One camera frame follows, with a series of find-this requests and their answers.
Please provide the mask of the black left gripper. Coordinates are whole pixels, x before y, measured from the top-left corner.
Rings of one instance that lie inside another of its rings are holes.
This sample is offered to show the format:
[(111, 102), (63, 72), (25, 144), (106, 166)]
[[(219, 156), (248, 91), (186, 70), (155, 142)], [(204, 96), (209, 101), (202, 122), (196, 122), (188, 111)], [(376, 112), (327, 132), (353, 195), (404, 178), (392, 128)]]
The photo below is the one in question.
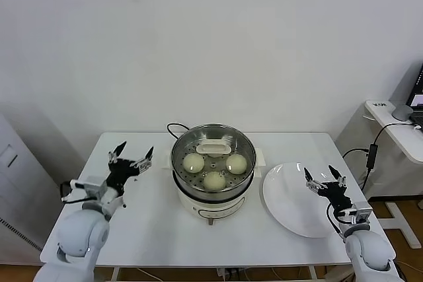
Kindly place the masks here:
[(138, 176), (152, 166), (154, 147), (151, 147), (143, 159), (132, 161), (119, 159), (126, 142), (119, 144), (113, 151), (108, 153), (108, 168), (110, 174), (106, 178), (106, 185), (117, 191), (118, 195), (124, 194), (124, 185), (132, 176)]

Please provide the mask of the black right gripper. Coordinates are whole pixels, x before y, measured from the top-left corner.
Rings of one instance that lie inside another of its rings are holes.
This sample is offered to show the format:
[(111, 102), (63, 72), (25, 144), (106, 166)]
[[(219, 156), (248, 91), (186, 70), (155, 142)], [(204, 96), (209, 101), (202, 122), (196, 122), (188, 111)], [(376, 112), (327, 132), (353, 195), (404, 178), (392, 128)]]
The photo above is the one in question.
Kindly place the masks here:
[(335, 181), (323, 183), (314, 180), (310, 172), (304, 168), (306, 186), (311, 191), (317, 192), (319, 196), (327, 198), (335, 212), (351, 208), (352, 201), (345, 195), (347, 190), (346, 177), (341, 175), (341, 173), (332, 165), (329, 165), (328, 168), (332, 176), (335, 178)]

